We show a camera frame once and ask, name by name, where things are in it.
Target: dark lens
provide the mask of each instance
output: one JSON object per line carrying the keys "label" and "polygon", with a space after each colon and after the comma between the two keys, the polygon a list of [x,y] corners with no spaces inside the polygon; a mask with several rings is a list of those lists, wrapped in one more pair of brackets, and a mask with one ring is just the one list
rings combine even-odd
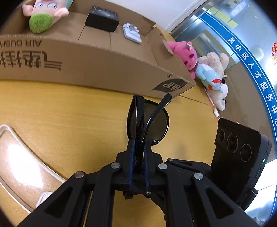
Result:
{"label": "dark lens", "polygon": [[219,140],[220,142],[223,142],[224,139],[225,139],[225,132],[224,132],[224,130],[220,130],[220,131],[218,132],[218,140]]}
{"label": "dark lens", "polygon": [[[145,107],[144,124],[146,126],[148,119],[150,118],[153,111],[156,109],[156,105],[151,103],[145,103],[144,107]],[[133,137],[132,134],[134,134],[134,129],[135,129],[134,122],[135,122],[135,113],[133,112],[131,117],[131,124],[130,124],[130,131],[131,131],[132,137]],[[151,123],[146,140],[157,143],[157,141],[161,140],[165,135],[167,126],[168,126],[168,119],[165,112],[162,110]]]}
{"label": "dark lens", "polygon": [[249,144],[244,144],[240,150],[240,157],[243,162],[247,162],[250,160],[252,156],[252,149]]}
{"label": "dark lens", "polygon": [[231,153],[235,153],[238,147],[238,139],[234,134],[230,134],[227,141],[227,148]]}

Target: pig plush toy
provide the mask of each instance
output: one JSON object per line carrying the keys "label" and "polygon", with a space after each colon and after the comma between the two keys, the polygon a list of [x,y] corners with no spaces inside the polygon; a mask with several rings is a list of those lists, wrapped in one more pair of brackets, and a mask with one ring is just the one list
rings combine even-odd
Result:
{"label": "pig plush toy", "polygon": [[23,5],[23,14],[30,17],[29,28],[35,33],[41,33],[50,28],[60,18],[69,14],[68,8],[73,0],[37,0],[32,5]]}
{"label": "pig plush toy", "polygon": [[191,42],[167,42],[167,45],[176,54],[182,62],[185,64],[186,68],[189,70],[190,75],[195,79],[195,70],[197,68],[197,54],[193,48]]}

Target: sunglasses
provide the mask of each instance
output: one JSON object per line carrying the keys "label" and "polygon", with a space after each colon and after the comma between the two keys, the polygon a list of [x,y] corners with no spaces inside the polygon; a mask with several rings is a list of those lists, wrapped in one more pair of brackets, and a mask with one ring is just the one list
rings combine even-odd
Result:
{"label": "sunglasses", "polygon": [[127,118],[127,135],[135,141],[137,171],[141,168],[145,144],[158,144],[168,132],[169,115],[165,106],[171,100],[170,94],[166,94],[160,103],[144,99],[142,96],[133,96]]}

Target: blue plush toy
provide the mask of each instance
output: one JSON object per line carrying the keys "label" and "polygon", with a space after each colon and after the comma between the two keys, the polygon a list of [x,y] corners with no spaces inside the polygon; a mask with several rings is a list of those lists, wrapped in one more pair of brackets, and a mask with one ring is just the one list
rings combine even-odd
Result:
{"label": "blue plush toy", "polygon": [[198,63],[195,74],[206,88],[223,92],[221,88],[222,79],[210,66]]}

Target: camera lens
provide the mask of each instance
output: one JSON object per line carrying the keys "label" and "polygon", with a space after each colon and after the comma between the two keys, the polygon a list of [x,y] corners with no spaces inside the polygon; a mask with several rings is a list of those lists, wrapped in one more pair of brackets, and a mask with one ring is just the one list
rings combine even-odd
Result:
{"label": "camera lens", "polygon": [[243,162],[248,162],[252,156],[252,148],[249,144],[244,144],[240,150],[240,157]]}
{"label": "camera lens", "polygon": [[235,153],[238,147],[238,139],[234,134],[230,134],[227,141],[227,148],[231,153]]}
{"label": "camera lens", "polygon": [[225,132],[224,132],[224,130],[220,130],[220,131],[218,132],[218,140],[219,140],[220,142],[223,142],[224,139],[225,139]]}

